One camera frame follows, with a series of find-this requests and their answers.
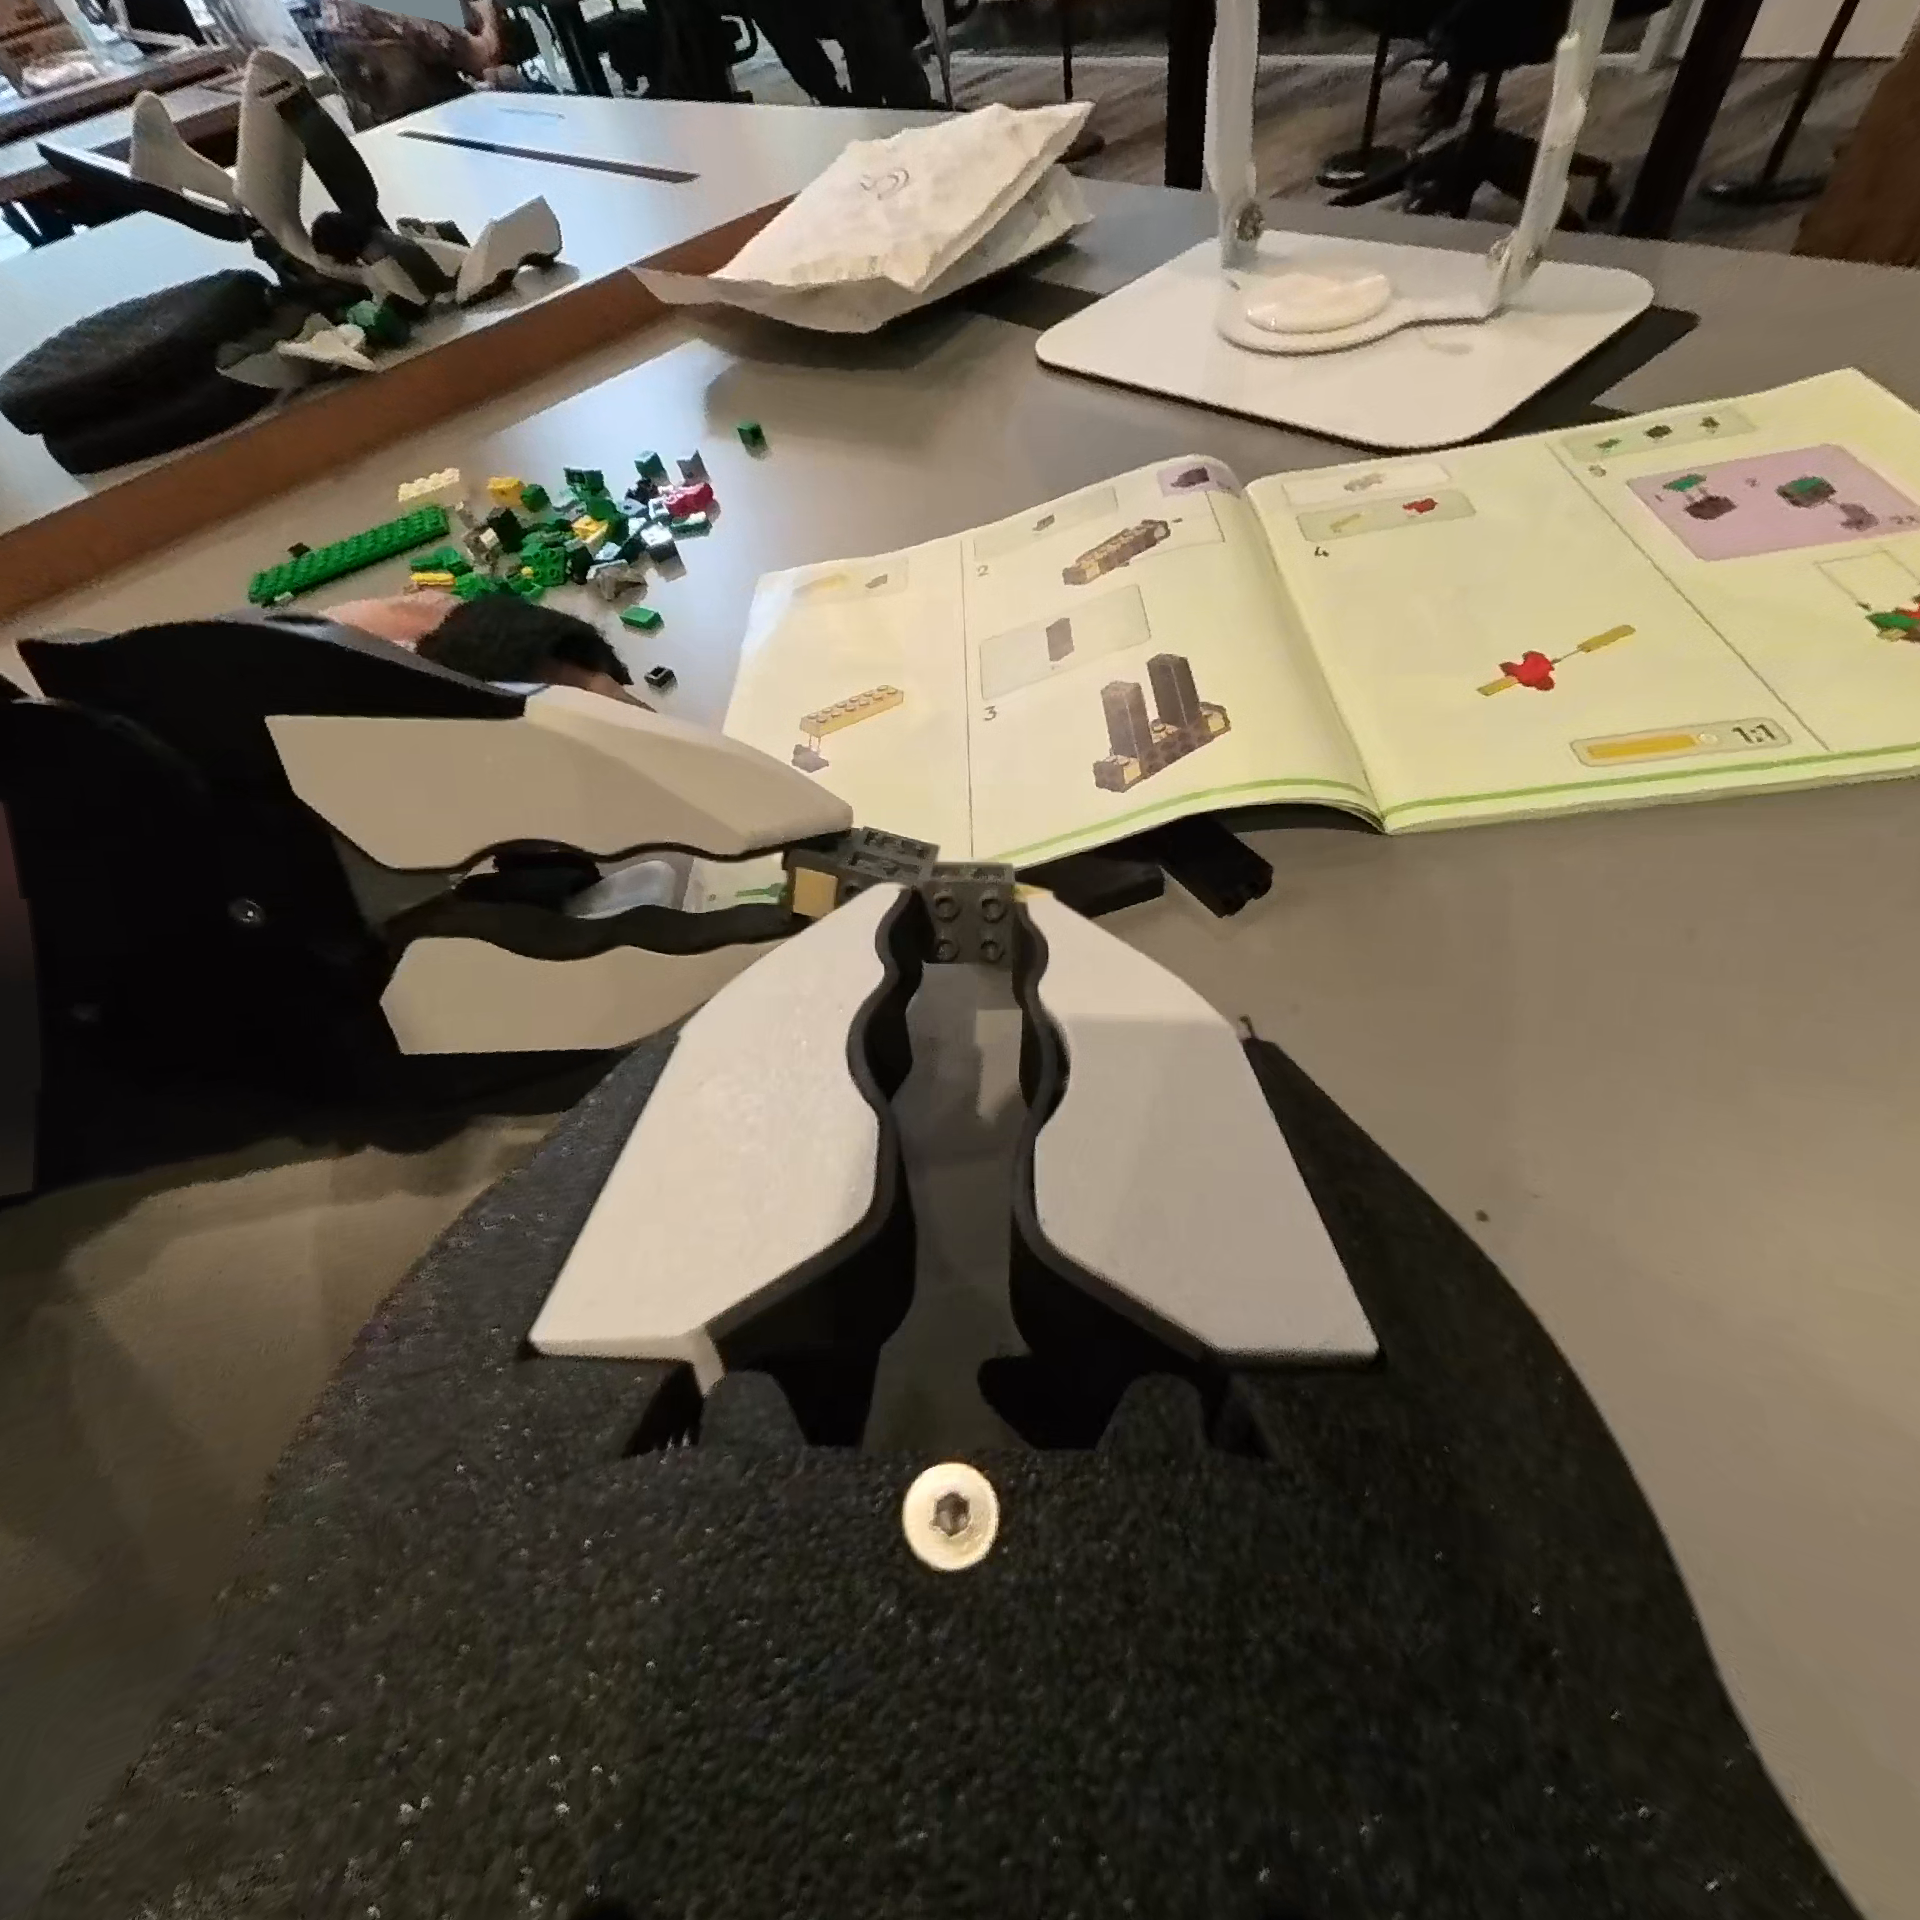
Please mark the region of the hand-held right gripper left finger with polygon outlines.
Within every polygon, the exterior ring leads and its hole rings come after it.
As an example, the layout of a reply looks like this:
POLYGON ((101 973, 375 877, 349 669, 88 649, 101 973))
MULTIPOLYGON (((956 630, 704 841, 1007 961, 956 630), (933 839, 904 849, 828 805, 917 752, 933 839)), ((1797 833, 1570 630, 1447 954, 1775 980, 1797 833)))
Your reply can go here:
POLYGON ((884 882, 686 1018, 561 1258, 532 1351, 767 1376, 816 1446, 855 1446, 914 1298, 894 1098, 920 901, 884 882))

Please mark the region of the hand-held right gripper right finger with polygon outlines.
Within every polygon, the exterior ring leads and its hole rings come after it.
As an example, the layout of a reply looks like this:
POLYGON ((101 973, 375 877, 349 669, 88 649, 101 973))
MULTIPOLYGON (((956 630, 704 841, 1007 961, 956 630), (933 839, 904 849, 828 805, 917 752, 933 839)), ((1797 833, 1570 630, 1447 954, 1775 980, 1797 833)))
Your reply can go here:
POLYGON ((1378 1332, 1239 1029, 1055 895, 1020 901, 1022 1133, 1007 1303, 978 1385, 1038 1448, 1093 1448, 1140 1380, 1215 1423, 1239 1376, 1359 1368, 1378 1332))

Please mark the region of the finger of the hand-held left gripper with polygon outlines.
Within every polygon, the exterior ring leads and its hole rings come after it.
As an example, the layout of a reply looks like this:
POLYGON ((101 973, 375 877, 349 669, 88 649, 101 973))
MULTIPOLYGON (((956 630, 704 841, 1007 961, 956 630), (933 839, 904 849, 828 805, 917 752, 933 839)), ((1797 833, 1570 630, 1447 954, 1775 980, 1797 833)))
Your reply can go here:
POLYGON ((812 926, 781 895, 706 912, 444 895, 389 928, 376 1005, 402 1054, 623 1049, 697 1013, 812 926))
POLYGON ((465 870, 517 844, 743 858, 855 820, 784 759, 575 687, 506 717, 276 712, 266 730, 298 802, 396 873, 465 870))

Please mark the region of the grey plate with tan brick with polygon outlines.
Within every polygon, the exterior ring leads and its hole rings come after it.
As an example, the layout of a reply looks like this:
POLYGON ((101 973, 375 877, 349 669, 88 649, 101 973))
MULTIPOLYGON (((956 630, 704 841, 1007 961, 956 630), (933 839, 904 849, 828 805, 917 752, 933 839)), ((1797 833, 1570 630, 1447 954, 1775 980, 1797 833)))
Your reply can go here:
POLYGON ((784 853, 781 908, 818 921, 880 884, 917 888, 938 861, 935 844, 878 828, 816 833, 784 853))

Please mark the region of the person's left hand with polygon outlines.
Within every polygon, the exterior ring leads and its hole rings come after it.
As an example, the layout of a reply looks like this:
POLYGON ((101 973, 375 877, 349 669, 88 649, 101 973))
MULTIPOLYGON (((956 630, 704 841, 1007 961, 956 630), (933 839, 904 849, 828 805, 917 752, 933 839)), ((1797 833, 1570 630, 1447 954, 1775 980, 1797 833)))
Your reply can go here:
POLYGON ((324 608, 324 617, 410 650, 444 623, 455 606, 456 598, 446 590, 417 590, 352 598, 324 608))

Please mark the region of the pile of small bricks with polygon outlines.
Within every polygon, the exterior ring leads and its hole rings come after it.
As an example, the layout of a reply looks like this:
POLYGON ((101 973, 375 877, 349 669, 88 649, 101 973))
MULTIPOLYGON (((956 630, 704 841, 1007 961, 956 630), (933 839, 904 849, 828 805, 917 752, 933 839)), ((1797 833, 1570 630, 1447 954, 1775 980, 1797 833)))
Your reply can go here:
POLYGON ((679 570, 684 544, 717 516, 704 448, 641 449, 623 490, 604 468, 566 466, 559 490, 498 474, 487 497, 464 561, 416 570, 400 644, 500 687, 574 687, 633 706, 648 704, 647 687, 672 689, 664 664, 634 676, 609 629, 660 630, 650 582, 679 570))

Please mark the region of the long green brick plate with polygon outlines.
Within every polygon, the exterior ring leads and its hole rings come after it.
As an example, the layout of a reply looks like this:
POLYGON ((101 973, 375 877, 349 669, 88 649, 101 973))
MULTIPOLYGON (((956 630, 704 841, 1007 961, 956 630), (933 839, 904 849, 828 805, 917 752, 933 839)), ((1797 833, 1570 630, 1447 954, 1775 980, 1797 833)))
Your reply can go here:
POLYGON ((391 560, 408 558, 447 535, 441 503, 410 508, 362 533, 324 544, 292 546, 284 560, 257 568, 247 584, 250 608, 280 608, 338 580, 349 580, 391 560))

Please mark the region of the black brick assembly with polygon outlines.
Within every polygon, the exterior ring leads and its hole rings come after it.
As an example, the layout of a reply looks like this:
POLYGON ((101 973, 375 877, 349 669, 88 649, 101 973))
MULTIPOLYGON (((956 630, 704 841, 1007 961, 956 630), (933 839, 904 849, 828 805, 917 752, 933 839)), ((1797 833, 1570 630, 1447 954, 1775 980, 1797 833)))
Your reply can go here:
POLYGON ((1198 816, 1026 863, 1020 879, 1089 921, 1159 901, 1167 887, 1189 893, 1210 916, 1229 919, 1268 893, 1273 868, 1228 824, 1198 816))

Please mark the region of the idle hand-held gripper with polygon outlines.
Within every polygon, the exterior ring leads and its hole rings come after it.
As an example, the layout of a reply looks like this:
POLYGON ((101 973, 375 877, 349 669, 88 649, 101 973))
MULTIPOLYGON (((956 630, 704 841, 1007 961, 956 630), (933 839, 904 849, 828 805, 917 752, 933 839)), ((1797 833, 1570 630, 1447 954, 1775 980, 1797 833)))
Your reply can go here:
POLYGON ((257 322, 214 349, 213 366, 228 382, 270 392, 375 373, 398 346, 368 349, 357 327, 343 327, 349 304, 392 300, 417 329, 449 309, 503 297, 522 272, 552 270, 559 249, 559 218, 544 198, 490 218, 476 240, 456 223, 389 223, 376 210, 324 208, 292 237, 257 241, 276 290, 257 322))
POLYGON ((122 159, 38 143, 41 162, 90 210, 151 212, 245 246, 280 286, 345 300, 417 292, 382 254, 376 185, 303 71, 261 47, 242 73, 233 167, 185 142, 161 98, 133 100, 122 159))

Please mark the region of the black rough gripper housing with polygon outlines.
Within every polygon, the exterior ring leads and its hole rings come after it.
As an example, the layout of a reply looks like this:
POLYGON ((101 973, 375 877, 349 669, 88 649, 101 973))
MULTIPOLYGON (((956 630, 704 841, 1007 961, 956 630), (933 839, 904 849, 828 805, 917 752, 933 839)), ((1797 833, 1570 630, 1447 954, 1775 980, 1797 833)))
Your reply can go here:
POLYGON ((76 474, 191 448, 270 408, 224 369, 276 309, 256 272, 214 272, 76 319, 2 375, 2 418, 76 474))

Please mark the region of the white paper bag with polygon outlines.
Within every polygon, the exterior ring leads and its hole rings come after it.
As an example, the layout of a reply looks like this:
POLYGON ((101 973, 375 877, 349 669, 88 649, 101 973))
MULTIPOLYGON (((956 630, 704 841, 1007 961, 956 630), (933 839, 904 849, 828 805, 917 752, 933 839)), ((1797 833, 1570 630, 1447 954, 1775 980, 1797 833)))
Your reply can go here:
POLYGON ((672 306, 716 306, 818 333, 873 333, 1001 276, 1089 223, 1065 158, 1089 102, 989 102, 850 142, 764 223, 708 260, 697 244, 634 265, 672 306))

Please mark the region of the brick instruction booklet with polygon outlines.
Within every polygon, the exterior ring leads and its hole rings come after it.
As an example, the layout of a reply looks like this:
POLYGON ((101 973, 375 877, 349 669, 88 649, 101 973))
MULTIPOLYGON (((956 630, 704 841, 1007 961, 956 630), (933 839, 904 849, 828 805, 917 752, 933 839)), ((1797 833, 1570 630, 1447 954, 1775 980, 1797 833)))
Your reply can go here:
POLYGON ((1165 456, 764 574, 724 730, 949 856, 1898 781, 1918 415, 1858 369, 1240 479, 1165 456))

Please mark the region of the black office chair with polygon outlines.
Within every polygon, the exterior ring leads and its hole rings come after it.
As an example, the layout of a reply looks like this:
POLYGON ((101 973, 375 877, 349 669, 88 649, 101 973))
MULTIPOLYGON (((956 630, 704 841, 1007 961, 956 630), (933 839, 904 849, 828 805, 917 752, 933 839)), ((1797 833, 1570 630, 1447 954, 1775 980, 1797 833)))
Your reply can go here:
POLYGON ((744 2, 784 71, 823 108, 928 110, 922 2, 744 2))
POLYGON ((1423 217, 1465 218, 1484 188, 1525 201, 1533 162, 1544 154, 1544 130, 1525 135, 1502 122, 1502 84, 1527 66, 1549 66, 1568 26, 1594 26, 1602 47, 1618 5, 1570 2, 1457 2, 1445 5, 1430 26, 1430 47, 1447 80, 1476 84, 1465 130, 1423 152, 1405 172, 1398 202, 1423 217))

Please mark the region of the black table leg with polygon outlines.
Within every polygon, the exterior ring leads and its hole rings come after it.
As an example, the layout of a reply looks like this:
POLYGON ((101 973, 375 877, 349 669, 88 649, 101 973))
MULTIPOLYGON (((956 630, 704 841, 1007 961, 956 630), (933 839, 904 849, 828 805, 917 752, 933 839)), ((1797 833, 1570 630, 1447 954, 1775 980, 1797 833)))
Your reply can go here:
POLYGON ((1662 117, 1615 223, 1620 237, 1662 241, 1671 234, 1760 10, 1762 2, 1696 7, 1662 117))

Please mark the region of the brown rounded object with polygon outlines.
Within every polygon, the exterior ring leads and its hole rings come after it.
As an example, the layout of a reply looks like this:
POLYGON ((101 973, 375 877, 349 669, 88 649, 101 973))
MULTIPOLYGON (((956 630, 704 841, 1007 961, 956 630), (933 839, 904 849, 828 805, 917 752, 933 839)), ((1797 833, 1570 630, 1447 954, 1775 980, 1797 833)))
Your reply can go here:
POLYGON ((1792 241, 1797 255, 1918 268, 1918 40, 1881 80, 1792 241))

